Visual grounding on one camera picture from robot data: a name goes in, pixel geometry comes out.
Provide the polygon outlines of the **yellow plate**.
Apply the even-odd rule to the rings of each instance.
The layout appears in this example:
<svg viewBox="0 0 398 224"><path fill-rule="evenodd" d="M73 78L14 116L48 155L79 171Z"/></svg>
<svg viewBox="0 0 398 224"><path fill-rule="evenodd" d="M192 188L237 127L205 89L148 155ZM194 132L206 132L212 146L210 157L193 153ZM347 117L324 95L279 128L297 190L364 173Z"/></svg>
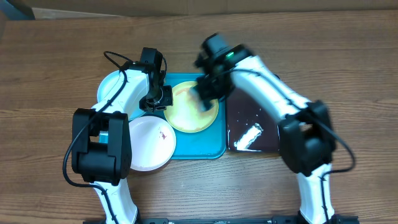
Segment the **yellow plate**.
<svg viewBox="0 0 398 224"><path fill-rule="evenodd" d="M179 83L172 88L173 105L164 111L167 122L176 130L184 133L197 133L215 121L219 104L217 100L211 100L211 108L203 111L198 100L190 93L196 81Z"/></svg>

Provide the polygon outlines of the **green sponge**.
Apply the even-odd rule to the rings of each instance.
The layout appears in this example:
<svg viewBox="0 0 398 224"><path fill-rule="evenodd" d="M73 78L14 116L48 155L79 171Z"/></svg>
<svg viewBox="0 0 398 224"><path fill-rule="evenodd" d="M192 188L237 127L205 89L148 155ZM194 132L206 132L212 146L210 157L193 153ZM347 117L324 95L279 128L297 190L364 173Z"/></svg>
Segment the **green sponge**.
<svg viewBox="0 0 398 224"><path fill-rule="evenodd" d="M201 99L201 97L199 95L199 92L197 91L196 87L191 87L189 92L193 96L193 98L195 99L195 101L196 101L196 103L198 105L198 108L202 112L209 111L209 110L211 110L213 108L214 104L211 101Z"/></svg>

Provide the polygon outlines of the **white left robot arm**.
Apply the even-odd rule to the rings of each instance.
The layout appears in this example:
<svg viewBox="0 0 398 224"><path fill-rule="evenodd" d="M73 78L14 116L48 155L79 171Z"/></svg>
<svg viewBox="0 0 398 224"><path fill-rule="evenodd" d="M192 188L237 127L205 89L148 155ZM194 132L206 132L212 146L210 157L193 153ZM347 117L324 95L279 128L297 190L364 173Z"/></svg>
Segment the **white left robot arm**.
<svg viewBox="0 0 398 224"><path fill-rule="evenodd" d="M131 198L127 176L132 166L153 170L174 153L172 127L146 111L170 105L171 88L164 85L161 62L126 62L118 79L90 109L73 115L72 142L64 160L92 188L106 213L105 223L139 223L139 210Z"/></svg>

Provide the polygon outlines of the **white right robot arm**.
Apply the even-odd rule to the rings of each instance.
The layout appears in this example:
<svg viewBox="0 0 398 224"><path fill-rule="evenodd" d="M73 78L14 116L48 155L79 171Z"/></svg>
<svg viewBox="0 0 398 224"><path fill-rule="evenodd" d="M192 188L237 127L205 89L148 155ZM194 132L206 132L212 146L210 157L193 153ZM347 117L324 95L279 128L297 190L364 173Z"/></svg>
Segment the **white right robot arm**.
<svg viewBox="0 0 398 224"><path fill-rule="evenodd" d="M268 112L278 125L280 155L297 175L300 221L330 223L335 211L328 181L337 137L326 104L296 93L243 45L203 47L195 65L204 72L192 90L203 111L239 88Z"/></svg>

